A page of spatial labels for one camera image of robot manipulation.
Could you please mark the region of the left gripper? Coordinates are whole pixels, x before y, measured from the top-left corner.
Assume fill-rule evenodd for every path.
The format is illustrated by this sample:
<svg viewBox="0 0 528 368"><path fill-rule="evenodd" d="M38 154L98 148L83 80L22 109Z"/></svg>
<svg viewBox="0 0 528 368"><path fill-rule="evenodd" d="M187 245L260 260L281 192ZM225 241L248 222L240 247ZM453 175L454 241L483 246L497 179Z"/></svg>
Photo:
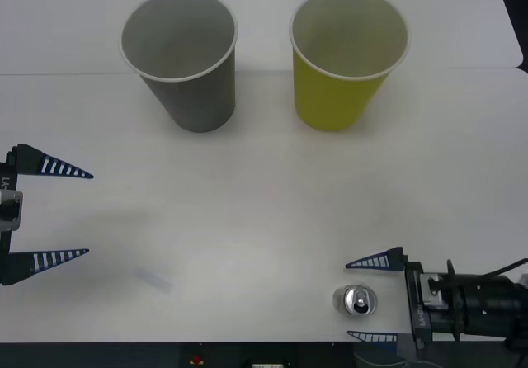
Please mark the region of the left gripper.
<svg viewBox="0 0 528 368"><path fill-rule="evenodd" d="M12 232L19 225L17 172L31 176L94 178L90 172L27 144L14 146L12 155L9 153L1 162L1 285L4 286L14 285L90 252L89 249L11 252Z"/></svg>

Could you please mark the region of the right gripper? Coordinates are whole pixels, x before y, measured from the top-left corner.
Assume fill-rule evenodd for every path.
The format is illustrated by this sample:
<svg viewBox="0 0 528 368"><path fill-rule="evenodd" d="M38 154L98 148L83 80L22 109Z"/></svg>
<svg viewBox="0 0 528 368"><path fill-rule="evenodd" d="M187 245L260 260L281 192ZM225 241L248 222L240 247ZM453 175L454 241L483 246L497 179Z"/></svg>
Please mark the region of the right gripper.
<svg viewBox="0 0 528 368"><path fill-rule="evenodd" d="M420 262L408 262L402 247L369 255L345 265L346 269L404 271L410 333L370 333L348 331L359 342L366 342L389 351L406 362L417 362L417 348L430 342L433 333L450 333L458 342L464 324L464 310L452 261L447 262L447 273L425 273Z"/></svg>

